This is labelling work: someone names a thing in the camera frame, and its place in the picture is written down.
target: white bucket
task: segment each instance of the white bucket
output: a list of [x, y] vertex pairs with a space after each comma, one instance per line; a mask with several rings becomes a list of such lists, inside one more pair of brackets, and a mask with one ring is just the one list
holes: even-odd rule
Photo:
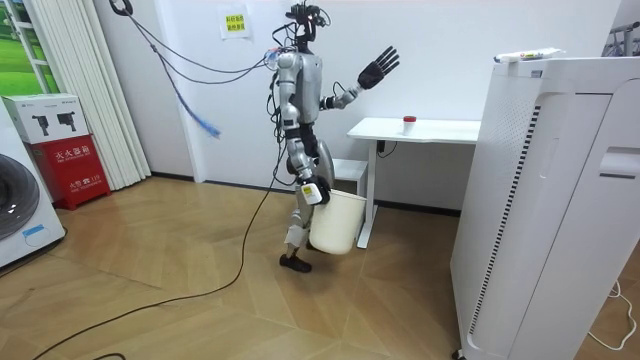
[[314, 209], [311, 245], [329, 254], [348, 253], [362, 225], [365, 203], [363, 197], [331, 190], [331, 201]]

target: white desk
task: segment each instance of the white desk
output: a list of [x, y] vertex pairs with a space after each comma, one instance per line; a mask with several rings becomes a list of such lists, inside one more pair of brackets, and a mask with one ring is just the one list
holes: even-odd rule
[[347, 133], [350, 138], [370, 142], [365, 222], [358, 237], [358, 247], [361, 249], [366, 249], [369, 243], [373, 221], [378, 211], [378, 206], [373, 204], [378, 141], [475, 144], [480, 132], [480, 121], [474, 120], [418, 120], [408, 136], [402, 135], [403, 126], [402, 119], [364, 118]]

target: red fire extinguisher box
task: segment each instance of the red fire extinguisher box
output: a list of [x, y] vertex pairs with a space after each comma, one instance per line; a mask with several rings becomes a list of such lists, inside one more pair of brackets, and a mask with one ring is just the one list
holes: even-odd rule
[[111, 195], [91, 135], [29, 145], [56, 207], [75, 210]]

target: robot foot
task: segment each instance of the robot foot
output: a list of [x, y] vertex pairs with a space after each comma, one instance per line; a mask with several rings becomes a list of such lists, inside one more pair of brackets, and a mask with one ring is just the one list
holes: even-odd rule
[[286, 254], [280, 256], [280, 266], [288, 267], [289, 269], [301, 273], [308, 273], [311, 271], [311, 264], [301, 260], [299, 257], [292, 255], [287, 257]]

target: air purifier vent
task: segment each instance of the air purifier vent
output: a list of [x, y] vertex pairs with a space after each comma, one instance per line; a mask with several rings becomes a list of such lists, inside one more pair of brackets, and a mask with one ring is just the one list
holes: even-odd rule
[[509, 190], [509, 195], [507, 196], [507, 203], [505, 204], [504, 212], [502, 213], [502, 219], [500, 220], [500, 225], [498, 227], [498, 232], [496, 234], [496, 241], [493, 244], [491, 257], [489, 259], [489, 266], [487, 267], [484, 280], [482, 281], [480, 296], [478, 297], [476, 308], [473, 312], [473, 319], [471, 321], [471, 326], [469, 328], [469, 334], [471, 335], [473, 335], [476, 328], [476, 324], [478, 323], [478, 316], [480, 315], [482, 302], [484, 301], [484, 297], [487, 293], [489, 280], [491, 279], [491, 274], [493, 273], [493, 267], [496, 263], [496, 257], [498, 256], [498, 250], [500, 249], [500, 244], [502, 243], [502, 235], [504, 234], [504, 229], [507, 226], [507, 220], [509, 219], [509, 213], [511, 212], [511, 206], [513, 205], [513, 198], [515, 197], [516, 189], [518, 188], [520, 175], [522, 175], [522, 167], [524, 166], [524, 161], [527, 158], [527, 152], [529, 151], [529, 146], [531, 145], [531, 139], [533, 138], [533, 133], [536, 127], [536, 123], [538, 121], [538, 115], [540, 114], [540, 110], [541, 110], [540, 105], [535, 105], [533, 110], [533, 115], [531, 117], [531, 121], [529, 122], [529, 128], [527, 129], [527, 134], [524, 140], [524, 144], [522, 145], [522, 150], [520, 152], [520, 159], [518, 160], [518, 165], [516, 166], [516, 171], [515, 171], [515, 174], [513, 175], [513, 182], [511, 185], [511, 189]]

